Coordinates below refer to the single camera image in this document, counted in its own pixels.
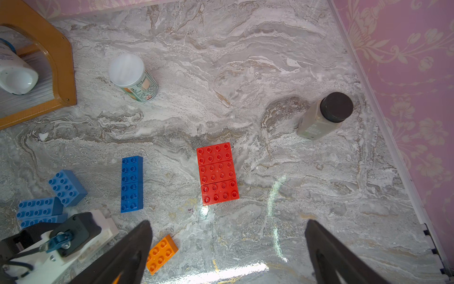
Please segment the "red lego brick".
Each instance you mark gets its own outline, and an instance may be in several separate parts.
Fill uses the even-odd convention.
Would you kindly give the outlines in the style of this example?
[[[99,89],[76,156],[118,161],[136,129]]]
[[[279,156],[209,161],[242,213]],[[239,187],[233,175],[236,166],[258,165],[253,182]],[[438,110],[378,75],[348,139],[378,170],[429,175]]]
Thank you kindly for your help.
[[[221,163],[232,160],[232,150],[230,143],[221,143],[196,150],[197,162],[199,166]]]
[[[204,206],[240,198],[238,184],[235,179],[202,185],[201,193]]]
[[[201,185],[236,179],[232,160],[199,166]]]

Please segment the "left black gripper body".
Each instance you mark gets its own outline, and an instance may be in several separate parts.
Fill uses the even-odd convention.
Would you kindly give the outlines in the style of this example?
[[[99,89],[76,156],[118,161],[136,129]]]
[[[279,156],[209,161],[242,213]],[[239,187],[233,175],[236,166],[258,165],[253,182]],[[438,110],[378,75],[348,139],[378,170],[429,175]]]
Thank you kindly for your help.
[[[12,258],[24,251],[26,248],[31,247],[38,241],[41,241],[41,235],[45,232],[52,231],[57,228],[59,224],[41,222],[32,226],[22,229],[18,234],[1,240],[1,283],[2,284],[15,284],[15,279],[11,280],[7,276],[4,266],[8,265],[13,267]]]

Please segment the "blue lego brick front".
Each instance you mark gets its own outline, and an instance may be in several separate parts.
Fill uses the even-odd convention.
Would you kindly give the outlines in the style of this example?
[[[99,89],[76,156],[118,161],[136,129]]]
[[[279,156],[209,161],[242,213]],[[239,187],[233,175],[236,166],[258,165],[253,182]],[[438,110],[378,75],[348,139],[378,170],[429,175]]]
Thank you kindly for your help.
[[[121,185],[121,213],[143,209],[143,183],[133,182]]]

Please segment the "red lego brick front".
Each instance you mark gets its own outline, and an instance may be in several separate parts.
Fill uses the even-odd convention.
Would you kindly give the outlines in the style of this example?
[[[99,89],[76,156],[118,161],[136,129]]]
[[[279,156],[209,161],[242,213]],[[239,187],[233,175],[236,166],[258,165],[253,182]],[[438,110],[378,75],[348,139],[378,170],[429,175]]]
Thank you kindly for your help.
[[[202,185],[201,193],[204,206],[240,198],[238,184],[235,179]]]

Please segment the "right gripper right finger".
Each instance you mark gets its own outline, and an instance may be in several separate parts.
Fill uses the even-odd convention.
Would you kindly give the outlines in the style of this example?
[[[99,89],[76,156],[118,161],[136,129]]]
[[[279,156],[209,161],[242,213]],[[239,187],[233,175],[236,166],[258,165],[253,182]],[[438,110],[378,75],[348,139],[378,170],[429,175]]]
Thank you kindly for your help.
[[[349,248],[316,220],[309,220],[305,237],[318,284],[386,284],[387,281],[372,270]]]

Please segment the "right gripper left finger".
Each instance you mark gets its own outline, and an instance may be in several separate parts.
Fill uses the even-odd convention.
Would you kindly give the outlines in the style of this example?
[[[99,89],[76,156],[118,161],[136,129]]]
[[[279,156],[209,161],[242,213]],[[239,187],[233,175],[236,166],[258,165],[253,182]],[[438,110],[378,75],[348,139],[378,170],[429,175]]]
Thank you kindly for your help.
[[[153,232],[145,220],[113,248],[79,273],[73,284],[139,284],[151,247]]]

